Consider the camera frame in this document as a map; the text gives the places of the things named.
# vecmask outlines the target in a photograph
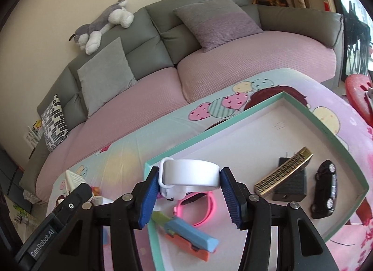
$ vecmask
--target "black power adapter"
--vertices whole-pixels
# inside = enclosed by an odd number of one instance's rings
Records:
[[[290,157],[280,157],[279,166],[285,163]],[[307,195],[307,176],[305,168],[296,171],[286,181],[279,184],[272,196],[276,201],[302,201]]]

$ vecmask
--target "gray pillow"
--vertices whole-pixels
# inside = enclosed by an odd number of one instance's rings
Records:
[[[136,84],[118,37],[78,70],[90,118],[99,108]]]
[[[206,0],[173,11],[205,52],[229,41],[263,32],[232,0]]]

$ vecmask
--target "sofa armrest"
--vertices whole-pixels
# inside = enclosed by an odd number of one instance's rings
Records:
[[[295,33],[313,38],[333,49],[342,37],[343,16],[298,7],[258,5],[263,30]]]
[[[32,194],[36,194],[36,180],[38,179],[40,170],[47,160],[49,153],[45,139],[42,137],[39,140],[35,151],[31,155],[31,158],[25,167],[25,172],[19,181],[19,185],[23,189]]]

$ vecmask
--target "sofa cushion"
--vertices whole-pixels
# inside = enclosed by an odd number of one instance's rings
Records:
[[[68,137],[51,152],[40,170],[36,180],[36,195],[42,201],[48,202],[55,180],[64,171],[63,164],[84,123],[72,129]]]
[[[74,76],[71,74],[70,69],[66,67],[50,88],[42,102],[36,108],[39,116],[41,117],[56,94],[60,99],[62,108],[64,108],[68,101],[78,93],[78,91],[78,86],[75,82]]]
[[[36,145],[35,151],[33,151],[25,167],[25,172],[19,181],[19,186],[21,188],[32,194],[36,194],[36,180],[49,154],[50,152],[45,143],[45,139],[42,137]]]
[[[234,39],[261,33],[254,20],[232,0],[206,0],[173,11],[205,52]]]
[[[198,50],[178,64],[186,100],[190,103],[255,74],[293,68],[318,82],[335,74],[332,49],[298,34],[265,31],[243,37],[206,53]]]
[[[140,79],[85,122],[64,168],[187,104],[175,68],[165,68]]]
[[[77,125],[87,120],[87,114],[79,94],[74,94],[66,106],[62,108],[68,130],[71,131]]]
[[[261,4],[258,11],[263,30],[308,36],[332,49],[343,36],[343,15],[339,13]]]
[[[122,26],[116,25],[103,34],[97,52],[91,55],[81,52],[68,64],[68,68],[74,76],[79,90],[81,89],[81,84],[77,73],[78,70],[118,36],[121,38],[124,54],[137,80],[160,69],[173,66],[165,45],[160,39],[160,35],[154,27],[148,12],[141,8],[134,15],[134,21],[129,28],[122,28]]]
[[[105,103],[136,84],[121,38],[110,42],[78,70],[88,118]]]
[[[191,31],[189,31],[183,22],[173,13],[173,10],[185,6],[186,4],[202,1],[205,0],[161,0],[145,7],[155,27],[161,34],[174,64],[179,63],[180,60],[190,53],[197,51],[201,46]],[[238,6],[242,7],[242,9],[253,18],[256,24],[259,25],[259,12],[256,4],[250,4],[249,0],[233,1]]]

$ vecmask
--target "purple pillow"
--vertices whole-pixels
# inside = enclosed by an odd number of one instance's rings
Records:
[[[232,0],[206,0],[173,11],[193,33],[205,52],[232,40],[261,33]]]

